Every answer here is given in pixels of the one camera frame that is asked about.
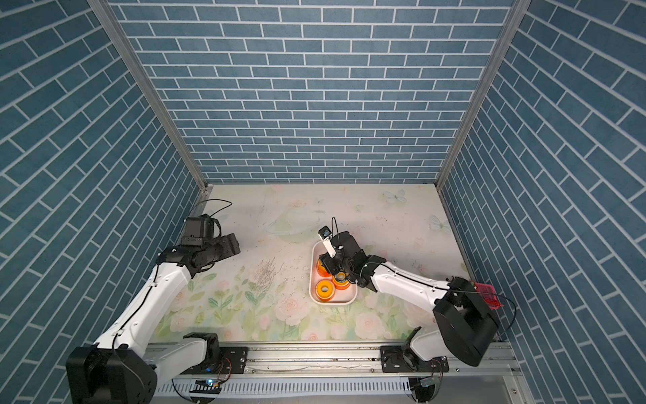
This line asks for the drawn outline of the orange sealing tape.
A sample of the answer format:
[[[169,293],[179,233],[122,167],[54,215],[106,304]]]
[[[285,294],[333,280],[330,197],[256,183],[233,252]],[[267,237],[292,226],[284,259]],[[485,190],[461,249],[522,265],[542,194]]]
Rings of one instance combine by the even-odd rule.
[[[318,301],[328,302],[334,298],[336,288],[329,279],[320,280],[315,286],[315,296]]]
[[[320,259],[316,261],[316,272],[319,276],[321,276],[321,278],[331,277],[331,275],[328,273],[328,271],[326,270],[326,268],[324,267]]]

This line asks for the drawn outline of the yellow black tape roll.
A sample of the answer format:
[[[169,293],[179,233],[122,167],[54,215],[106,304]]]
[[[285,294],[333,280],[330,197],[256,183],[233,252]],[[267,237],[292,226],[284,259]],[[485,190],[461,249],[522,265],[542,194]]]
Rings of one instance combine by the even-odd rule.
[[[348,276],[345,272],[339,272],[333,275],[331,281],[338,291],[347,290],[351,286],[351,283],[348,280]]]

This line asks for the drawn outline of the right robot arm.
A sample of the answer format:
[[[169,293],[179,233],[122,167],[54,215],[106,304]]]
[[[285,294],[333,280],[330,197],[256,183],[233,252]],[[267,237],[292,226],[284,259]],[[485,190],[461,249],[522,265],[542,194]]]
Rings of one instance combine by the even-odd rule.
[[[360,288],[388,294],[429,312],[437,328],[416,328],[405,344],[388,357],[402,361],[402,370],[439,372],[442,357],[454,357],[477,367],[499,331],[494,311],[467,279],[427,279],[400,269],[390,261],[366,254],[349,232],[335,234],[324,226],[318,231],[326,249],[320,260],[334,280],[347,280]]]

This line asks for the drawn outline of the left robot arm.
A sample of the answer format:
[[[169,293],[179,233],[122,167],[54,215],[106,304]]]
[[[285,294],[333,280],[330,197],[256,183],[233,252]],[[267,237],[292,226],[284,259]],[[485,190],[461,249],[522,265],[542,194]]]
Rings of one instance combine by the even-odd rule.
[[[165,248],[142,289],[117,320],[66,362],[74,403],[148,403],[160,384],[186,370],[219,371],[214,333],[189,333],[179,343],[150,348],[157,325],[196,274],[240,253],[235,234],[223,234],[209,215],[189,217],[180,243]]]

